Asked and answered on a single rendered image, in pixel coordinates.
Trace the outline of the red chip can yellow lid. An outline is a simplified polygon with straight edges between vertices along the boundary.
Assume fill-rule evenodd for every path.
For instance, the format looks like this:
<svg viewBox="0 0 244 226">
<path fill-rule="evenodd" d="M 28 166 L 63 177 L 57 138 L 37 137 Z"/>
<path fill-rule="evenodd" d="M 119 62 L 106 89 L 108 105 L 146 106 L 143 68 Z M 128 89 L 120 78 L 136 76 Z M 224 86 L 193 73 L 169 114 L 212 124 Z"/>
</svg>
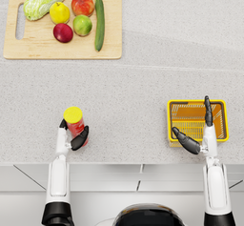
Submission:
<svg viewBox="0 0 244 226">
<path fill-rule="evenodd" d="M 83 113 L 78 107 L 69 107 L 64 111 L 64 120 L 71 132 L 71 148 L 76 151 L 87 145 L 89 127 L 85 125 Z"/>
</svg>

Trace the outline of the yellow slatted basket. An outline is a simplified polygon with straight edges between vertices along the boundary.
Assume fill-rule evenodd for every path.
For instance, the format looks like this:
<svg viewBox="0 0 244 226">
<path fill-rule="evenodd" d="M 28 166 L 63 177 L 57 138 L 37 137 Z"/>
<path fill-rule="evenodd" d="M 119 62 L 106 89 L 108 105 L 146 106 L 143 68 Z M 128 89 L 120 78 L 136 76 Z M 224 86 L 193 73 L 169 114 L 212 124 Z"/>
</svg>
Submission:
<svg viewBox="0 0 244 226">
<path fill-rule="evenodd" d="M 225 142 L 229 139 L 226 104 L 223 100 L 211 100 L 211 108 L 217 142 Z M 170 100 L 167 104 L 170 146 L 181 146 L 172 131 L 173 127 L 201 142 L 205 126 L 205 114 L 206 107 L 203 100 Z"/>
</svg>

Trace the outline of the wooden cutting board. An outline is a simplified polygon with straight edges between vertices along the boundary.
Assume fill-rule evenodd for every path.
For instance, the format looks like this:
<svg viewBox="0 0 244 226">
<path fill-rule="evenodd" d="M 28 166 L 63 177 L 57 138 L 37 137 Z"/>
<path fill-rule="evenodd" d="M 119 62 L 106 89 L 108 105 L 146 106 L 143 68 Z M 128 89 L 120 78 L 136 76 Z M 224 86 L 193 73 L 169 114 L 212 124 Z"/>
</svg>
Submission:
<svg viewBox="0 0 244 226">
<path fill-rule="evenodd" d="M 17 14 L 26 0 L 9 0 L 3 55 L 7 59 L 118 59 L 122 55 L 122 0 L 103 0 L 105 38 L 101 51 L 94 47 L 95 32 L 75 35 L 60 43 L 53 34 L 54 24 L 46 15 L 37 21 L 26 20 L 23 38 L 16 38 Z"/>
</svg>

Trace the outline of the dark round robot body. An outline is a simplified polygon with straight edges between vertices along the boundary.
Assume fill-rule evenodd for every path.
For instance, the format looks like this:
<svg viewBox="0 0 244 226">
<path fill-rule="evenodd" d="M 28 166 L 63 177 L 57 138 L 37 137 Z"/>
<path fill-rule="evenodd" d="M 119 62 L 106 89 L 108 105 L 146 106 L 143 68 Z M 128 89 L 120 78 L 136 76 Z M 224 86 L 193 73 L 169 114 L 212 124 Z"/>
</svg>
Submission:
<svg viewBox="0 0 244 226">
<path fill-rule="evenodd" d="M 186 226 L 171 208 L 155 204 L 134 204 L 123 209 L 112 226 Z"/>
</svg>

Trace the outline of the dark red plum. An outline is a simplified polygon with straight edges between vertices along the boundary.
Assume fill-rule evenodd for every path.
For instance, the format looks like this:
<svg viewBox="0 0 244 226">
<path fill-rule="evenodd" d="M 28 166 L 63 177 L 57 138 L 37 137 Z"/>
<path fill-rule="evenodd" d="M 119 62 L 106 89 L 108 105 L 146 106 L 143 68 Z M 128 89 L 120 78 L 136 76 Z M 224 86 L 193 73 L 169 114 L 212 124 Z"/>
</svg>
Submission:
<svg viewBox="0 0 244 226">
<path fill-rule="evenodd" d="M 73 38 L 73 31 L 69 25 L 60 23 L 53 28 L 53 36 L 61 43 L 68 43 Z"/>
</svg>

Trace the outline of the green apple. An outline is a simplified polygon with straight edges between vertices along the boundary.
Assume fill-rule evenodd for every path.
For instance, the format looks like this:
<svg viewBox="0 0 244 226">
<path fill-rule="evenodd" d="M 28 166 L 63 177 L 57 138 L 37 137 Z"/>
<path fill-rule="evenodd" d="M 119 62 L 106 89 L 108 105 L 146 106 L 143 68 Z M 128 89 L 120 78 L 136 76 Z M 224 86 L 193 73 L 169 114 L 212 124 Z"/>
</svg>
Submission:
<svg viewBox="0 0 244 226">
<path fill-rule="evenodd" d="M 92 30 L 92 21 L 86 15 L 77 15 L 72 24 L 74 32 L 80 36 L 86 36 Z"/>
</svg>

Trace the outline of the green cucumber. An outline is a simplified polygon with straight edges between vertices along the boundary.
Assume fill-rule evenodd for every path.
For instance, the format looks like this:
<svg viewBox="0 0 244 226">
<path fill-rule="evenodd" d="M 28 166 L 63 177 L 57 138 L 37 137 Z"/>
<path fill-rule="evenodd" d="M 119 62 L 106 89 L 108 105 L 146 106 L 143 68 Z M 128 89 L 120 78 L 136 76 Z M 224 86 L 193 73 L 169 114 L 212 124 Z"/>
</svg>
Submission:
<svg viewBox="0 0 244 226">
<path fill-rule="evenodd" d="M 95 0 L 96 11 L 96 34 L 94 46 L 97 51 L 101 51 L 105 36 L 105 12 L 103 0 Z"/>
</svg>

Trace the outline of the yellow lemon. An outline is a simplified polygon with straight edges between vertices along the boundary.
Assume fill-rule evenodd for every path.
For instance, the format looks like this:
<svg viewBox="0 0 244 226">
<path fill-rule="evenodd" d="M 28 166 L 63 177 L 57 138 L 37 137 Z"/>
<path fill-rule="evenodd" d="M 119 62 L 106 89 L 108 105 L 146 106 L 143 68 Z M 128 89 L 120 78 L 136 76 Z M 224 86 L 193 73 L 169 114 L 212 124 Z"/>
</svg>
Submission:
<svg viewBox="0 0 244 226">
<path fill-rule="evenodd" d="M 55 2 L 51 5 L 50 17 L 54 24 L 68 23 L 70 16 L 70 9 L 63 2 Z"/>
</svg>

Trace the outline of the red yellow apple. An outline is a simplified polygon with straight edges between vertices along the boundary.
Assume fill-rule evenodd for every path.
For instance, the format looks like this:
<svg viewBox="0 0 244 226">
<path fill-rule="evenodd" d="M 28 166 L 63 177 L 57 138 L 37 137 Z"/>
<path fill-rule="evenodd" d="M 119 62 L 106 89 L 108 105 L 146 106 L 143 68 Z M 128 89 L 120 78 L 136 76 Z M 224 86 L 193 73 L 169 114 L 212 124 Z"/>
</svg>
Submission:
<svg viewBox="0 0 244 226">
<path fill-rule="evenodd" d="M 71 9 L 75 15 L 92 15 L 94 11 L 93 0 L 71 0 Z"/>
</svg>

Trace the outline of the green napa cabbage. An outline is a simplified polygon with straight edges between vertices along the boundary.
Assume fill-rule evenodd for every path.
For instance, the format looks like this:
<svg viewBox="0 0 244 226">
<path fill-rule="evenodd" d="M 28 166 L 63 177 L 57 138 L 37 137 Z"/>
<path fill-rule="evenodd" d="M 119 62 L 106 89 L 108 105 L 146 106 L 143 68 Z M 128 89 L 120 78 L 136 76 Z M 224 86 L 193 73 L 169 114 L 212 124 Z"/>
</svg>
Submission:
<svg viewBox="0 0 244 226">
<path fill-rule="evenodd" d="M 26 18 L 35 21 L 45 16 L 50 7 L 55 2 L 63 2 L 64 0 L 26 0 L 24 2 L 23 11 Z"/>
</svg>

